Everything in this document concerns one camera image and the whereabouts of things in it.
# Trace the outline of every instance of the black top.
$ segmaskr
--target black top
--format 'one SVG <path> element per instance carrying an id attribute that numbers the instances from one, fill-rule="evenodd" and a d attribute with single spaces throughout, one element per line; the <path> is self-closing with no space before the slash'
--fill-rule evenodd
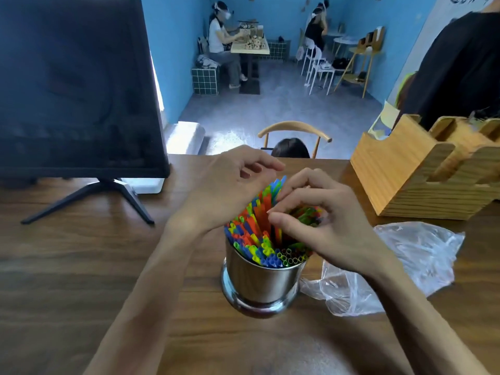
<path id="1" fill-rule="evenodd" d="M 468 117 L 500 94 L 500 13 L 469 13 L 447 25 L 423 58 L 402 113 L 429 130 L 441 116 Z"/>
<path id="2" fill-rule="evenodd" d="M 323 28 L 321 24 L 314 23 L 314 18 L 311 22 L 309 22 L 308 28 L 305 30 L 304 36 L 312 39 L 316 46 L 320 48 L 321 51 L 324 49 L 324 41 L 321 33 L 323 32 Z"/>

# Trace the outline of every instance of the right hand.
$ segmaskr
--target right hand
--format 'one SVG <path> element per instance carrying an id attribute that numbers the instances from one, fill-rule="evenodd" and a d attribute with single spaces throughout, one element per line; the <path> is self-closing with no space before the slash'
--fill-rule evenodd
<path id="1" fill-rule="evenodd" d="M 277 201 L 269 221 L 337 267 L 371 276 L 396 259 L 373 231 L 353 190 L 322 170 L 305 168 L 291 177 Z M 325 209 L 326 221 L 314 228 L 286 214 L 301 204 Z"/>

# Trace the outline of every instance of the wooden box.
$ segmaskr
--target wooden box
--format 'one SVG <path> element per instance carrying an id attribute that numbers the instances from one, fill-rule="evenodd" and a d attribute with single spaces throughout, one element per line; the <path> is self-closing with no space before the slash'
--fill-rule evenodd
<path id="1" fill-rule="evenodd" d="M 385 140 L 363 133 L 351 158 L 377 215 L 468 220 L 500 197 L 499 144 L 460 118 L 429 132 L 418 118 L 404 115 Z"/>

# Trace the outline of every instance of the gray floor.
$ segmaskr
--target gray floor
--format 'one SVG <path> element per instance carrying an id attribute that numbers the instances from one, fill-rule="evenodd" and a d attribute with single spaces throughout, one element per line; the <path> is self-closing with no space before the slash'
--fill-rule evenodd
<path id="1" fill-rule="evenodd" d="M 333 138 L 331 143 L 320 143 L 318 158 L 349 159 L 361 133 L 369 129 L 382 106 L 368 94 L 361 99 L 363 89 L 354 84 L 341 85 L 335 93 L 332 85 L 328 96 L 315 86 L 309 96 L 301 68 L 291 62 L 261 61 L 260 95 L 239 94 L 227 86 L 221 87 L 218 96 L 193 95 L 180 120 L 198 122 L 205 128 L 200 154 L 218 154 L 240 144 L 262 147 L 259 131 L 276 122 L 296 120 Z M 309 152 L 314 149 L 316 136 L 301 132 L 271 133 L 269 146 L 288 137 L 302 139 Z"/>

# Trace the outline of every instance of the jeans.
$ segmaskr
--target jeans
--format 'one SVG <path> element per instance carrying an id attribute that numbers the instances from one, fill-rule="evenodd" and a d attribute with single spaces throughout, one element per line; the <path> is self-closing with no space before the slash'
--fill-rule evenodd
<path id="1" fill-rule="evenodd" d="M 241 63 L 239 54 L 233 54 L 230 51 L 209 52 L 209 58 L 228 68 L 231 85 L 240 84 Z"/>

